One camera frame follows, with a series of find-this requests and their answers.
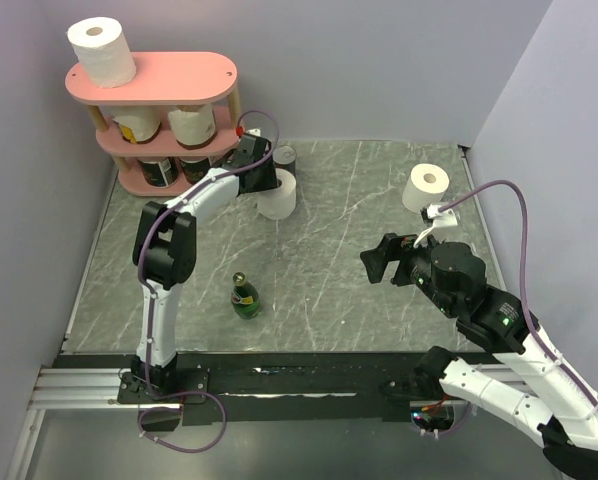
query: floor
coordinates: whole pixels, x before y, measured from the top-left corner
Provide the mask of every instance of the floor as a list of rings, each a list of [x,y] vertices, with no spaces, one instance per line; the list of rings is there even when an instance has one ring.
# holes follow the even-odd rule
[[[201,351],[424,351],[440,345],[478,350],[456,333],[415,288],[370,285],[359,253],[386,232],[419,233],[418,214],[401,204],[413,166],[433,163],[450,177],[445,200],[470,189],[456,146],[378,141],[292,142],[297,150],[297,208],[287,219],[257,215],[244,195],[198,229],[195,272],[183,288],[176,343]],[[112,193],[69,332],[67,352],[132,352],[141,333],[142,298],[131,262],[141,208],[148,199]],[[473,200],[459,209],[450,237],[485,260],[492,252]],[[243,271],[264,311],[244,321],[229,302],[231,277]]]

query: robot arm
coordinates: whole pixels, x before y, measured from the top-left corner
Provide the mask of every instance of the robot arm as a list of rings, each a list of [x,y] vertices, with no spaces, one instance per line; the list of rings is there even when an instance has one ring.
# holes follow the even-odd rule
[[[207,182],[165,204],[149,202],[143,208],[132,256],[138,265],[145,250],[143,324],[131,371],[135,378],[145,381],[147,364],[151,385],[161,393],[175,387],[175,321],[182,284],[196,263],[197,224],[241,194],[277,188],[272,160],[263,160],[264,155],[270,156],[270,148],[267,139],[245,133],[237,148],[220,160],[221,168],[208,171]],[[263,163],[250,168],[259,161]],[[156,233],[144,248],[155,224]]]
[[[429,211],[435,214],[429,208],[424,220],[429,220]],[[436,218],[428,233],[435,230],[435,222]],[[452,218],[440,222],[452,223]],[[468,245],[439,243],[430,235],[423,246],[420,236],[388,233],[361,259],[371,283],[381,281],[389,262],[398,261],[391,283],[419,288],[447,318],[456,319],[459,332],[508,365],[538,398],[491,379],[440,347],[433,347],[415,370],[422,392],[468,400],[532,438],[564,473],[575,479],[598,479],[598,393],[563,358],[532,315],[540,340],[557,360],[548,358],[530,334],[520,300],[487,284],[485,263]],[[561,366],[577,375],[596,403]]]

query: green bottle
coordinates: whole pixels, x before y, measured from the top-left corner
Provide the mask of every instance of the green bottle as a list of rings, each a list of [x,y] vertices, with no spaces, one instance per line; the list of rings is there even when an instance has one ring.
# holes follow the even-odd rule
[[[261,311],[259,292],[246,280],[246,276],[237,272],[232,276],[234,287],[230,295],[232,306],[241,318],[250,319],[256,317]]]

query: wooden dowel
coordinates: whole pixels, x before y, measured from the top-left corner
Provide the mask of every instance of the wooden dowel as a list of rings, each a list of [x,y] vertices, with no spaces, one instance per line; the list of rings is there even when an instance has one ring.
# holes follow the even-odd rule
[[[228,94],[228,108],[230,109],[232,126],[236,128],[237,120],[241,116],[241,99],[239,98],[239,88],[236,85],[235,89]]]
[[[128,162],[126,161],[125,158],[117,157],[116,155],[111,155],[111,156],[112,156],[112,159],[117,164],[117,167],[119,167],[120,172],[129,172],[130,171],[130,165],[128,165]]]
[[[95,128],[97,130],[99,130],[100,132],[105,132],[108,130],[108,122],[106,122],[106,119],[103,118],[101,110],[99,110],[98,106],[86,105],[86,110],[88,110],[88,114],[92,119],[92,123],[95,124]]]

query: shelf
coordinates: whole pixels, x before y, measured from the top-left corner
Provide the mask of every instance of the shelf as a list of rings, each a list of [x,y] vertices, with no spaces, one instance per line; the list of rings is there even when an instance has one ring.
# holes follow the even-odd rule
[[[133,144],[125,141],[111,119],[107,119],[110,126],[107,131],[97,131],[97,141],[106,152],[118,157],[214,157],[223,155],[237,145],[239,137],[237,137],[235,129],[232,128],[228,107],[215,106],[214,111],[217,135],[209,145],[202,148],[187,150],[179,145],[170,129],[167,114],[162,117],[161,130],[151,142]]]
[[[77,63],[66,88],[87,105],[200,105],[222,99],[237,85],[237,67],[212,52],[134,52],[137,75],[120,87],[92,84]]]
[[[169,187],[153,187],[143,178],[141,166],[136,158],[128,158],[126,161],[130,166],[130,171],[119,171],[119,183],[133,195],[137,195],[138,197],[176,197],[191,187],[181,170],[179,162],[175,162],[177,164],[177,171],[179,172],[175,183]]]

